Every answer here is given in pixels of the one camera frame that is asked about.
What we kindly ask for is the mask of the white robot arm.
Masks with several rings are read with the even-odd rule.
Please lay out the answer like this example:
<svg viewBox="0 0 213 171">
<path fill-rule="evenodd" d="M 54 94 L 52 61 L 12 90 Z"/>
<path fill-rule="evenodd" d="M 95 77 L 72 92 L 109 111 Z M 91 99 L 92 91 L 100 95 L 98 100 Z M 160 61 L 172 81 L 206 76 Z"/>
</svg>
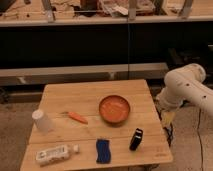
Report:
<svg viewBox="0 0 213 171">
<path fill-rule="evenodd" d="M 196 63 L 166 73 L 165 87 L 156 97 L 157 111 L 163 127 L 172 123 L 175 110 L 180 108 L 185 100 L 213 117 L 213 89 L 203 84 L 205 79 L 205 69 Z"/>
</svg>

